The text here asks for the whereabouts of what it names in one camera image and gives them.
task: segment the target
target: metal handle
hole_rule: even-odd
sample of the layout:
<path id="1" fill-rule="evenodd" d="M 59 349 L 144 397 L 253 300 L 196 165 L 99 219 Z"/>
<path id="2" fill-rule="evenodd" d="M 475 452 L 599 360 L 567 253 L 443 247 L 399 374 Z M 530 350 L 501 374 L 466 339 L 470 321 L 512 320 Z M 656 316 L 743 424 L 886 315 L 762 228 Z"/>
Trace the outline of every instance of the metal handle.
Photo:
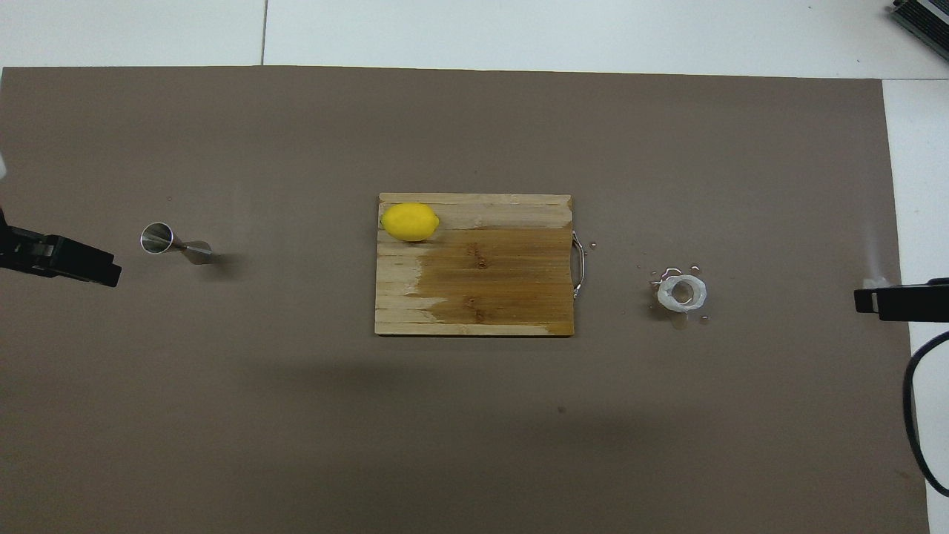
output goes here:
<path id="1" fill-rule="evenodd" d="M 573 286 L 573 298 L 576 298 L 580 294 L 580 286 L 584 285 L 584 276 L 586 275 L 586 251 L 584 250 L 583 243 L 577 238 L 576 232 L 573 232 L 572 246 L 580 251 L 580 281 L 577 282 L 577 285 Z"/>

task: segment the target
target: metal device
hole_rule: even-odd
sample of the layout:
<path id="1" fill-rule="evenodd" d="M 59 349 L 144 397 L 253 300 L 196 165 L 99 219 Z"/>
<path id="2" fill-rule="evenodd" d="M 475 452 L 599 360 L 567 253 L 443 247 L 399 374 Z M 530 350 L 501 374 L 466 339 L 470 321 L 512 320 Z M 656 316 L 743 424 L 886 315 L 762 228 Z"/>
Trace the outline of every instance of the metal device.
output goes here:
<path id="1" fill-rule="evenodd" d="M 115 256 L 73 239 L 10 226 L 0 209 L 0 267 L 116 287 L 121 267 L 114 260 Z"/>
<path id="2" fill-rule="evenodd" d="M 858 289 L 853 292 L 857 312 L 876 314 L 881 321 L 949 322 L 949 311 L 945 305 L 949 301 L 947 299 L 949 278 L 933 278 L 924 284 Z M 913 415 L 913 376 L 916 368 L 924 356 L 946 341 L 949 341 L 949 332 L 930 339 L 909 358 L 902 378 L 902 419 L 909 447 L 922 476 L 940 495 L 949 497 L 949 487 L 939 481 L 922 454 Z"/>
<path id="3" fill-rule="evenodd" d="M 949 278 L 924 284 L 858 289 L 853 292 L 857 312 L 877 314 L 881 321 L 949 322 Z"/>
<path id="4" fill-rule="evenodd" d="M 949 0 L 896 0 L 890 16 L 949 60 Z"/>

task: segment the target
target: water droplet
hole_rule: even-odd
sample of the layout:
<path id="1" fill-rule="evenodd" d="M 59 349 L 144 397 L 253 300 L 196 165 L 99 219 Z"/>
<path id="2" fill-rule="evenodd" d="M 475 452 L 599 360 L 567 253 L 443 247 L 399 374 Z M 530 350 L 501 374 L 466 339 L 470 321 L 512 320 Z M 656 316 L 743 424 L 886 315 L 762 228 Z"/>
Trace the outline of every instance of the water droplet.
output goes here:
<path id="1" fill-rule="evenodd" d="M 665 280 L 669 277 L 677 277 L 682 274 L 682 271 L 676 269 L 675 267 L 669 267 L 665 270 L 665 273 L 662 273 L 662 276 L 659 277 L 660 280 Z"/>

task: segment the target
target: black cable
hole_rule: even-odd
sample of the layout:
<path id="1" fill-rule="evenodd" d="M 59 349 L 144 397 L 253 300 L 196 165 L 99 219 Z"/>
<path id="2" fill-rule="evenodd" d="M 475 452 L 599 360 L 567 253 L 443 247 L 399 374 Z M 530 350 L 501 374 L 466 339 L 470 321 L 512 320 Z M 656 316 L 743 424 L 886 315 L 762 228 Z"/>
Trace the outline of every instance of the black cable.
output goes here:
<path id="1" fill-rule="evenodd" d="M 933 337 L 909 358 L 909 365 L 906 366 L 906 374 L 902 379 L 902 419 L 906 423 L 906 437 L 909 438 L 909 447 L 913 449 L 913 456 L 916 457 L 916 464 L 920 467 L 922 476 L 926 477 L 926 482 L 933 489 L 941 495 L 949 497 L 949 487 L 943 486 L 936 480 L 936 475 L 929 469 L 926 459 L 922 456 L 920 436 L 916 434 L 916 422 L 913 420 L 913 374 L 916 373 L 916 367 L 920 365 L 922 357 L 946 340 L 949 340 L 949 332 L 943 332 Z"/>

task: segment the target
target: wood grain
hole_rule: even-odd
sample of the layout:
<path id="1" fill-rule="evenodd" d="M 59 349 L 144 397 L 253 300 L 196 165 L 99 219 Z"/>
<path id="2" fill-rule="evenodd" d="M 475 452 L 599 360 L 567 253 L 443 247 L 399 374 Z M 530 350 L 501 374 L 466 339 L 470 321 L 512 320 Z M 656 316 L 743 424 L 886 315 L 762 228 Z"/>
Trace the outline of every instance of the wood grain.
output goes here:
<path id="1" fill-rule="evenodd" d="M 376 334 L 572 335 L 568 195 L 383 193 L 441 224 L 406 243 L 378 232 Z"/>

